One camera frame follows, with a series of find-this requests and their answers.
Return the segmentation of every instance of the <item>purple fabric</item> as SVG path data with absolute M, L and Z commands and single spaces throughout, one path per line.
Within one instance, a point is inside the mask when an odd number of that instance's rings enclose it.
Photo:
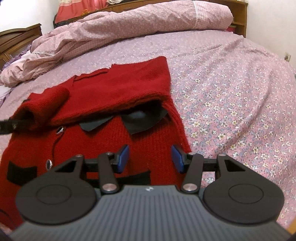
M 4 70 L 5 68 L 7 68 L 9 65 L 11 65 L 14 61 L 20 59 L 25 53 L 27 53 L 29 50 L 31 49 L 31 44 L 29 44 L 26 49 L 22 52 L 20 52 L 17 56 L 14 56 L 11 60 L 9 60 L 9 62 L 7 62 L 2 70 Z

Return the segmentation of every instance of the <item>bed sheet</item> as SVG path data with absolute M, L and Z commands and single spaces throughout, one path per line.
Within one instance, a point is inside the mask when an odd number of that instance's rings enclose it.
M 73 75 L 158 56 L 168 60 L 172 98 L 192 151 L 206 158 L 226 153 L 279 185 L 285 204 L 278 223 L 286 228 L 296 215 L 295 70 L 242 36 L 182 31 L 110 44 L 17 86 L 0 119 L 9 118 L 31 92 Z M 0 153 L 9 138 L 0 136 Z M 213 180 L 206 173 L 202 185 Z
M 4 101 L 5 96 L 10 92 L 11 88 L 0 85 L 0 107 Z

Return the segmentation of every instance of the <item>red knit cardigan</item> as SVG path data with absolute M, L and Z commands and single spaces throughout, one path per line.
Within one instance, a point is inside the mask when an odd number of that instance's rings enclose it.
M 85 132 L 79 120 L 92 113 L 127 110 L 136 105 L 159 100 L 168 114 L 152 128 L 129 135 L 119 116 L 91 132 Z M 32 93 L 12 118 L 22 119 L 30 112 L 35 123 L 28 131 L 13 133 L 0 165 L 0 223 L 14 229 L 23 221 L 15 206 L 20 186 L 7 180 L 9 161 L 25 168 L 37 166 L 37 175 L 46 172 L 46 161 L 59 165 L 68 158 L 83 154 L 95 158 L 100 153 L 116 152 L 124 144 L 130 147 L 130 159 L 121 175 L 124 177 L 150 170 L 152 185 L 180 185 L 170 158 L 173 144 L 190 152 L 182 120 L 170 96 L 170 73 L 166 58 L 161 56 L 135 64 L 113 64 L 91 74 L 74 76 L 68 81 Z M 64 127 L 57 134 L 59 127 Z M 97 178 L 97 173 L 88 173 Z

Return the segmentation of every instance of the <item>pink comforter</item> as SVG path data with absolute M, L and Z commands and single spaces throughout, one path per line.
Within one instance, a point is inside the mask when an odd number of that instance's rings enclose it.
M 156 32 L 226 30 L 231 22 L 227 6 L 205 1 L 163 2 L 121 13 L 94 13 L 36 39 L 27 59 L 10 65 L 0 74 L 0 84 L 15 86 L 119 39 Z
M 194 30 L 118 41 L 17 86 L 0 108 L 0 120 L 31 92 L 113 63 L 157 56 L 168 60 L 172 98 L 192 151 L 205 157 L 226 153 L 279 185 L 285 204 L 278 223 L 287 227 L 296 215 L 296 71 L 242 36 Z M 0 154 L 9 139 L 0 136 Z M 213 173 L 204 174 L 203 185 L 213 180 Z

